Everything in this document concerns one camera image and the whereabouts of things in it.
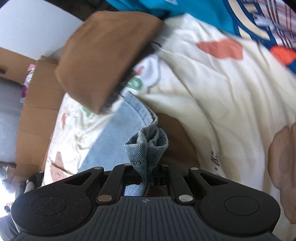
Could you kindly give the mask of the brown cushion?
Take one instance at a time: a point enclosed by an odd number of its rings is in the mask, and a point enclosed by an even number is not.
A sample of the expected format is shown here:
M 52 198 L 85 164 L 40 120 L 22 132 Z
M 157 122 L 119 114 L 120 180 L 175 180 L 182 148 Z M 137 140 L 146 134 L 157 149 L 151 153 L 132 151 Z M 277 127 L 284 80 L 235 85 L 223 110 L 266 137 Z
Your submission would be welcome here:
M 163 26 L 139 11 L 97 11 L 69 38 L 55 70 L 60 85 L 93 113 L 112 105 Z

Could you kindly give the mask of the grey neck pillow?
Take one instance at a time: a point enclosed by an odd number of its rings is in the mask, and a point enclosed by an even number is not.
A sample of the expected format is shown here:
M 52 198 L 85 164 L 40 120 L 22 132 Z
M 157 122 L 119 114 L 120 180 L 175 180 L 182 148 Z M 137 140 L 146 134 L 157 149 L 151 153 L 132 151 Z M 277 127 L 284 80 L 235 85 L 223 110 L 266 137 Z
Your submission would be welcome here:
M 34 182 L 26 180 L 25 182 L 20 183 L 20 185 L 16 188 L 15 199 L 19 196 L 36 189 Z

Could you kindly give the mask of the blue patterned blanket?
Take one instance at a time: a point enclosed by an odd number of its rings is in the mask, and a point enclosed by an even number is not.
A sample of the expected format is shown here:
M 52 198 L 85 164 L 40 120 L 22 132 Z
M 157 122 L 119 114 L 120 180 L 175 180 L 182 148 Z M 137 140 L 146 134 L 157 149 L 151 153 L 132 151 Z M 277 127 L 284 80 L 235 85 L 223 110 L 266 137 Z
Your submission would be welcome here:
M 295 1 L 113 0 L 119 11 L 142 11 L 160 19 L 189 14 L 217 29 L 260 42 L 295 72 Z

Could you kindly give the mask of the cream bear print bedsheet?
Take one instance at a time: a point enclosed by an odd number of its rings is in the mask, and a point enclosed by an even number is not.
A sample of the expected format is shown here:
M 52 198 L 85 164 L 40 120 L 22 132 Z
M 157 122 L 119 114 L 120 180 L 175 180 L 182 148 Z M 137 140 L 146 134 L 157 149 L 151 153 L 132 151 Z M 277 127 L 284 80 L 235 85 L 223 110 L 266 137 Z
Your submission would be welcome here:
M 158 117 L 169 145 L 158 164 L 199 167 L 271 195 L 273 234 L 295 239 L 295 74 L 262 45 L 189 14 L 163 21 L 111 106 L 93 113 L 67 92 L 44 184 L 79 173 L 92 145 L 131 93 Z

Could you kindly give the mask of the grey wrapped mattress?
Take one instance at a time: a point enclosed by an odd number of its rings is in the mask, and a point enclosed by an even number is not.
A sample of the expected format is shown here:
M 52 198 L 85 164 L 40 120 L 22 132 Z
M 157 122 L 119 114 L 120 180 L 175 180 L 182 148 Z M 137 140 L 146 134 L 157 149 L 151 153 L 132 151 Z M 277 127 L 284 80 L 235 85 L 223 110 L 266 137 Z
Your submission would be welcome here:
M 16 162 L 16 139 L 23 104 L 22 86 L 1 78 L 0 85 L 0 156 L 4 163 Z

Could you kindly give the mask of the brown cardboard sheet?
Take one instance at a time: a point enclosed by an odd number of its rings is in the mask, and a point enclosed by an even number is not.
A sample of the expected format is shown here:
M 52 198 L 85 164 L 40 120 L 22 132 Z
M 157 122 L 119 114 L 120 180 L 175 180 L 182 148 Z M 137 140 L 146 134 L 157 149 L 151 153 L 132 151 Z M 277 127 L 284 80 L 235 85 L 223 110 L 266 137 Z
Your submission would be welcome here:
M 55 77 L 57 59 L 41 56 L 34 60 L 1 49 L 1 78 L 23 87 L 28 67 L 35 64 L 27 95 L 22 107 L 16 139 L 16 162 L 8 165 L 13 178 L 28 178 L 42 171 L 64 91 Z

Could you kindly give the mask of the black garment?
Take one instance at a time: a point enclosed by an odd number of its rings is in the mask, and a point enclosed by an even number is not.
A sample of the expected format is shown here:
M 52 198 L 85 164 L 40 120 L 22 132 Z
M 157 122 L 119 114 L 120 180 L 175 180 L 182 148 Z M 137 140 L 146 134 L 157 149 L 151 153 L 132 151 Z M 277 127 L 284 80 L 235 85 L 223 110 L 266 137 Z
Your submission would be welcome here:
M 43 180 L 44 180 L 44 172 L 43 171 L 38 172 L 29 178 L 29 181 L 34 183 L 35 188 L 41 187 Z

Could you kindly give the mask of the blue denim pants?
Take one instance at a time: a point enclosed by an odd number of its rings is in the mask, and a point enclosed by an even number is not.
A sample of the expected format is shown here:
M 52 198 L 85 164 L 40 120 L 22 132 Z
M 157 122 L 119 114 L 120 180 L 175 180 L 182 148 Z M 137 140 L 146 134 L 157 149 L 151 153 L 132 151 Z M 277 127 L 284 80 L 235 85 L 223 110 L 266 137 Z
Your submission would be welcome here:
M 79 172 L 101 166 L 110 171 L 120 164 L 130 163 L 140 175 L 140 184 L 127 187 L 127 196 L 145 196 L 150 177 L 169 141 L 158 127 L 157 115 L 131 93 L 92 145 Z

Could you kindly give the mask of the purple white refill pouch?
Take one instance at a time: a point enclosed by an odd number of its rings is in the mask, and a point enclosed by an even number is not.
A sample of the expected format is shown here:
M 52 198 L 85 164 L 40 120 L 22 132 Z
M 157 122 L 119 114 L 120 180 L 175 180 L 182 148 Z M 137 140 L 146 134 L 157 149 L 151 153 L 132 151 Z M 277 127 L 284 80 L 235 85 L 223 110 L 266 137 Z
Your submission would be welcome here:
M 25 101 L 25 97 L 27 95 L 27 90 L 28 90 L 30 82 L 32 80 L 32 76 L 34 74 L 35 68 L 36 68 L 35 64 L 30 64 L 28 67 L 28 75 L 26 76 L 25 81 L 23 83 L 20 103 L 24 103 L 24 101 Z

